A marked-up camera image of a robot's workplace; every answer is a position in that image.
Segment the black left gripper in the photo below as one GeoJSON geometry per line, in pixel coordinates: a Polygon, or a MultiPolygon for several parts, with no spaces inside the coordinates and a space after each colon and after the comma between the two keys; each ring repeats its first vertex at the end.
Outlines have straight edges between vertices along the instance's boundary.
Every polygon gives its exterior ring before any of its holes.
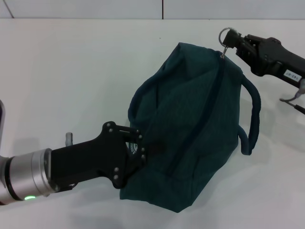
{"type": "Polygon", "coordinates": [[[117,189],[165,152],[165,143],[141,144],[143,135],[132,127],[107,122],[93,140],[52,150],[51,182],[60,189],[98,177],[117,189]]]}

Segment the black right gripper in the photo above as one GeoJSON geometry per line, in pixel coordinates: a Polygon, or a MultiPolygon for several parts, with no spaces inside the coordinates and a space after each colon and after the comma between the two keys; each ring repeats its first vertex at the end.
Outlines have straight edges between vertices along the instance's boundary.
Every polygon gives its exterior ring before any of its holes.
{"type": "Polygon", "coordinates": [[[300,86],[305,78],[305,59],[285,49],[275,38],[263,39],[250,34],[242,37],[238,32],[228,31],[223,45],[236,48],[236,55],[257,76],[275,76],[293,86],[300,86]]]}

